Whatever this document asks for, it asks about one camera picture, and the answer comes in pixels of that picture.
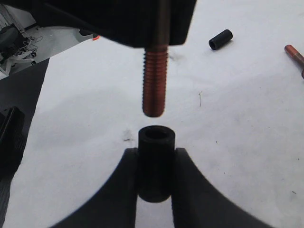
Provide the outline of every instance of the black clamp jaw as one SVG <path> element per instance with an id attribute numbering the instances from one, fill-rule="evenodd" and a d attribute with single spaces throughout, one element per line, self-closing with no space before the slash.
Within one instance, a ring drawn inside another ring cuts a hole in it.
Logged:
<path id="1" fill-rule="evenodd" d="M 171 196 L 175 228 L 270 228 L 216 190 L 174 141 L 170 128 L 141 129 L 138 149 L 126 149 L 105 185 L 54 228 L 134 228 L 137 196 L 153 203 Z"/>

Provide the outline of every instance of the wire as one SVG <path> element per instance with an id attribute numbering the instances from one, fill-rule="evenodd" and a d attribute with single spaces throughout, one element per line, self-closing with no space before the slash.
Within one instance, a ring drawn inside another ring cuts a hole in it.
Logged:
<path id="1" fill-rule="evenodd" d="M 38 46 L 36 46 L 34 43 L 38 43 L 41 40 L 43 40 L 43 36 L 40 36 L 38 38 L 35 37 L 26 37 L 26 41 L 23 42 L 23 47 L 19 48 L 16 52 L 15 56 L 22 55 L 23 53 L 26 53 L 30 51 L 31 53 L 36 53 L 38 50 Z"/>

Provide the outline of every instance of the bolt threads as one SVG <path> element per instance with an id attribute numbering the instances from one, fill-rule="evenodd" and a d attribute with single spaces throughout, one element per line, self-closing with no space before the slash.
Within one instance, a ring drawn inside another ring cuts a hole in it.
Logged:
<path id="1" fill-rule="evenodd" d="M 142 110 L 146 116 L 159 117 L 165 108 L 168 47 L 145 49 Z"/>

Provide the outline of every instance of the white table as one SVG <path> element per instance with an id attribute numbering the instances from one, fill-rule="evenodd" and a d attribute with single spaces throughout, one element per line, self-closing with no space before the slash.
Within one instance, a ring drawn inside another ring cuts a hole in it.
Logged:
<path id="1" fill-rule="evenodd" d="M 233 41 L 218 51 L 214 35 Z M 137 132 L 161 124 L 225 196 L 269 225 L 304 226 L 302 0 L 199 0 L 187 43 L 171 47 L 166 111 L 141 111 L 142 54 L 85 41 L 50 59 L 4 227 L 42 228 L 85 203 Z M 137 227 L 172 227 L 170 202 L 138 202 Z"/>

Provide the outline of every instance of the black tube piece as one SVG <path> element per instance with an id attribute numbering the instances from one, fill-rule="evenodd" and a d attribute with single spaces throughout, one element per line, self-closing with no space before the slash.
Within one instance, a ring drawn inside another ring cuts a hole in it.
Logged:
<path id="1" fill-rule="evenodd" d="M 213 50 L 218 50 L 232 39 L 232 32 L 228 29 L 222 31 L 217 36 L 209 40 L 209 46 Z"/>
<path id="2" fill-rule="evenodd" d="M 164 126 L 148 126 L 138 133 L 138 195 L 147 202 L 171 195 L 175 133 Z"/>

